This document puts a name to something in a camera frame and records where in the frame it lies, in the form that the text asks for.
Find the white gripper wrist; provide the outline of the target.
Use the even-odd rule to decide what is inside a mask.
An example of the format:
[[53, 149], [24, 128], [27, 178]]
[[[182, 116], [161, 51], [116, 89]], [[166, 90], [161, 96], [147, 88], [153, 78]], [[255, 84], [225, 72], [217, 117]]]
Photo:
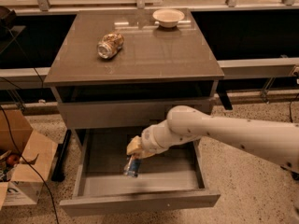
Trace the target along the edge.
[[134, 155], [141, 152], [139, 154], [140, 160], [160, 154], [163, 151], [164, 149], [157, 143], [154, 137], [153, 126], [146, 128], [142, 132], [141, 138], [139, 136], [135, 136], [126, 148], [127, 155]]

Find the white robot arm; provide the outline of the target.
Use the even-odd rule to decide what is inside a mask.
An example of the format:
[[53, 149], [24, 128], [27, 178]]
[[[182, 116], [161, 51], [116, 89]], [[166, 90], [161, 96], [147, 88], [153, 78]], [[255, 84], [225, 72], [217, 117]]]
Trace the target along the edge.
[[185, 105], [171, 108], [164, 121], [134, 137], [127, 153], [145, 159], [204, 136], [299, 173], [298, 125], [210, 116]]

